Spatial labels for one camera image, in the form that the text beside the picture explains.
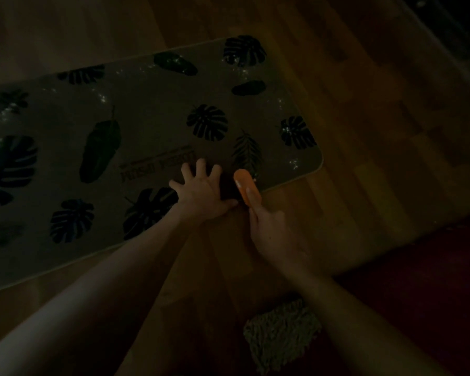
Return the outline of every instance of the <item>person's right arm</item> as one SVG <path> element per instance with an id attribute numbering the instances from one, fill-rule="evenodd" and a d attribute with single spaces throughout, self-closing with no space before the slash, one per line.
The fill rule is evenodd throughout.
<path id="1" fill-rule="evenodd" d="M 259 253 L 297 289 L 338 352 L 356 372 L 371 376 L 449 375 L 381 316 L 320 272 L 312 271 L 307 243 L 282 211 L 270 213 L 247 190 L 251 238 Z"/>

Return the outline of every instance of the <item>green microfiber sponge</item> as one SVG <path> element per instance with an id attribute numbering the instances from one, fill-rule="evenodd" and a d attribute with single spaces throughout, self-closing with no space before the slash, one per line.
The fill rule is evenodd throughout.
<path id="1" fill-rule="evenodd" d="M 265 375 L 305 353 L 322 325 L 302 299 L 257 315 L 244 326 L 257 371 Z"/>

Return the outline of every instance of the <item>forearm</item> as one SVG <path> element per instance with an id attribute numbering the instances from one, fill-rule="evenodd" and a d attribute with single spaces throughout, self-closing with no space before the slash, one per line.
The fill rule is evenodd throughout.
<path id="1" fill-rule="evenodd" d="M 434 360 L 331 278 L 302 272 L 292 282 L 351 367 L 369 375 L 445 375 Z"/>
<path id="2" fill-rule="evenodd" d="M 0 375 L 113 375 L 194 223 L 172 208 L 0 342 Z"/>

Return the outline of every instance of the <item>orange brush handle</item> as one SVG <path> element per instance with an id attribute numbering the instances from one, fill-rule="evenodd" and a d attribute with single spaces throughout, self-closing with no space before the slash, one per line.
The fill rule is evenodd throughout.
<path id="1" fill-rule="evenodd" d="M 263 200 L 261 198 L 261 194 L 258 191 L 254 181 L 252 180 L 251 174 L 247 170 L 238 169 L 233 174 L 233 180 L 235 181 L 235 184 L 237 185 L 240 195 L 242 195 L 242 199 L 244 200 L 245 204 L 247 204 L 249 207 L 251 207 L 251 204 L 249 203 L 249 199 L 247 198 L 247 193 L 245 192 L 247 188 L 249 188 L 252 191 L 252 193 L 256 196 L 256 198 L 260 202 Z"/>

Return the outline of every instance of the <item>person's left hand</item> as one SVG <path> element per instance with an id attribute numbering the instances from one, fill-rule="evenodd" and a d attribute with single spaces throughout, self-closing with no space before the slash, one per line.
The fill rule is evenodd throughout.
<path id="1" fill-rule="evenodd" d="M 179 201 L 176 208 L 181 209 L 181 215 L 185 219 L 202 223 L 216 218 L 235 207 L 238 202 L 235 199 L 222 201 L 219 192 L 219 177 L 222 173 L 221 166 L 214 165 L 210 175 L 205 171 L 205 159 L 201 158 L 196 164 L 196 174 L 191 174 L 190 166 L 184 163 L 181 167 L 184 184 L 175 180 L 169 181 L 169 186 L 177 192 Z"/>

